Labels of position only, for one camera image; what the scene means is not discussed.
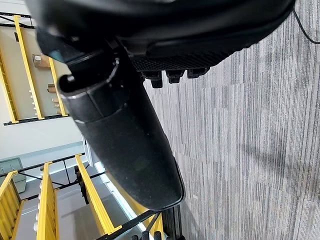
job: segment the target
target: wall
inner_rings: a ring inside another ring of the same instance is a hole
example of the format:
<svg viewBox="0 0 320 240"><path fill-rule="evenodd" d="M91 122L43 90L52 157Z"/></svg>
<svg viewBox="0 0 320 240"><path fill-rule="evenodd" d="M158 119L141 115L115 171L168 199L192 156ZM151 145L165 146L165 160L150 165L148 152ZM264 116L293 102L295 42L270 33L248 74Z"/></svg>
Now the wall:
<svg viewBox="0 0 320 240"><path fill-rule="evenodd" d="M24 0L0 0L0 9L4 13L30 15Z"/></svg>

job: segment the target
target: white wall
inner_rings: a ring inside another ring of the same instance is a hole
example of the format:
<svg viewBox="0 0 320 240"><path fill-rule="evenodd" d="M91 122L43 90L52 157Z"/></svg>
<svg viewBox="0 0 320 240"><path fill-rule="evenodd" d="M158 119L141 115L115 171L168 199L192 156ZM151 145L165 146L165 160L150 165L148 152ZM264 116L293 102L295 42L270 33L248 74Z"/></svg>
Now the white wall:
<svg viewBox="0 0 320 240"><path fill-rule="evenodd" d="M23 0L0 0L0 9L4 13L30 15Z"/></svg>
<svg viewBox="0 0 320 240"><path fill-rule="evenodd" d="M71 117L4 126L10 121L4 91L0 92L0 159L81 141Z"/></svg>

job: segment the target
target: black metal rail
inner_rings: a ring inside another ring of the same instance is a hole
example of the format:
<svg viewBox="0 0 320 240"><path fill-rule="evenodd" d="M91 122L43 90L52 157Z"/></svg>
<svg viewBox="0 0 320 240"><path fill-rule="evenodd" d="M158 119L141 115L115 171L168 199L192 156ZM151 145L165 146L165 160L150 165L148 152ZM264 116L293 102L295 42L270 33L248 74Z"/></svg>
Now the black metal rail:
<svg viewBox="0 0 320 240"><path fill-rule="evenodd" d="M50 119L68 118L68 117L70 117L70 116L53 115L53 116L45 116L44 119L39 119L37 117L33 117L33 118L28 118L28 119L21 119L17 123L12 123L12 121L5 122L3 125L9 126L9 125L32 123L32 122L44 121L44 120L50 120Z"/></svg>
<svg viewBox="0 0 320 240"><path fill-rule="evenodd" d="M51 162L54 164L54 163L57 163L57 162L61 162L61 161L65 161L65 160L68 160L68 159L72 159L74 158L75 155L71 155L71 156L66 156L66 157L63 157L63 158L59 158L59 159L56 159L56 160L52 160ZM36 169L36 168L40 168L41 166L45 165L45 162L44 163L40 163L40 164L37 164L37 165L33 165L33 166L28 166L28 167L25 167L25 168L21 168L19 170L17 170L18 173L21 173L21 172L24 172L24 171L27 171L27 170L30 170L30 169ZM5 177L7 176L9 172L5 172L5 173L2 173L0 174L0 177Z"/></svg>
<svg viewBox="0 0 320 240"><path fill-rule="evenodd" d="M108 235L108 234L103 235L103 236L97 238L96 240L113 240L113 239L119 237L120 235L124 234L126 231L132 229L133 227L135 227L139 223L142 223L144 220L147 220L148 218L150 218L151 216L153 216L157 213L158 212L152 211L152 210L145 211L144 213L140 214L136 218L134 218L130 221L127 221L125 224L122 225L122 228L120 228L118 231L115 231L114 233L112 233L110 235Z"/></svg>
<svg viewBox="0 0 320 240"><path fill-rule="evenodd" d="M7 17L13 17L14 15L19 15L21 18L26 18L30 19L31 25L26 25L23 23L19 23L20 27L25 28L25 29L35 29L36 27L33 26L32 24L32 16L31 15L26 15L26 14L19 14L19 13L10 13L10 12L0 12L0 18L5 19L9 22L14 22L12 19L9 19ZM15 28L16 26L14 24L10 23L0 23L0 27L10 27L10 28Z"/></svg>

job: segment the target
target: gray carpet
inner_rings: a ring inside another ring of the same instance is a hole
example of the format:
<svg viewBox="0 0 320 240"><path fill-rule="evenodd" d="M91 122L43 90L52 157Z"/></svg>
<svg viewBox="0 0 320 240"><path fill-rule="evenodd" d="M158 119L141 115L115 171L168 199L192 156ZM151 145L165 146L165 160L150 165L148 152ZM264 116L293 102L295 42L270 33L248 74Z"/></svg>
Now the gray carpet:
<svg viewBox="0 0 320 240"><path fill-rule="evenodd" d="M320 40L320 1L296 4ZM291 15L198 79L147 92L186 187L187 240L320 239L320 46Z"/></svg>

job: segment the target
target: metal frame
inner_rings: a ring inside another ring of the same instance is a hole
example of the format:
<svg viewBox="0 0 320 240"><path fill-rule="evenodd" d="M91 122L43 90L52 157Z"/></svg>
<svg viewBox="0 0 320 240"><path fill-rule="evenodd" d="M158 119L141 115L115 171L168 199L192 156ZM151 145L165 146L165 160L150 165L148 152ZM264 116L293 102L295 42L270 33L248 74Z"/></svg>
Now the metal frame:
<svg viewBox="0 0 320 240"><path fill-rule="evenodd" d="M70 116L62 116L62 115L53 115L53 116L44 116L43 119L38 119L37 117L34 118L28 118L28 119L21 119L19 122L5 122L3 125L4 126L9 126L9 125L15 125L15 124L25 124L25 123L32 123L32 122L37 122L37 121L42 121L42 120L50 120L50 119L59 119L59 118L67 118Z"/></svg>
<svg viewBox="0 0 320 240"><path fill-rule="evenodd" d="M0 18L5 19L5 20L10 21L10 22L14 22L14 20L11 20L11 19L9 19L7 17L13 17L14 15L19 15L21 18L30 19L31 25L26 25L26 24L23 24L23 23L19 23L20 27L25 28L25 29L35 29L36 28L35 26L33 26L32 16L31 15L19 14L19 13L9 13L9 12L0 12ZM8 23L0 23L0 27L15 28L16 25L15 24L8 24Z"/></svg>

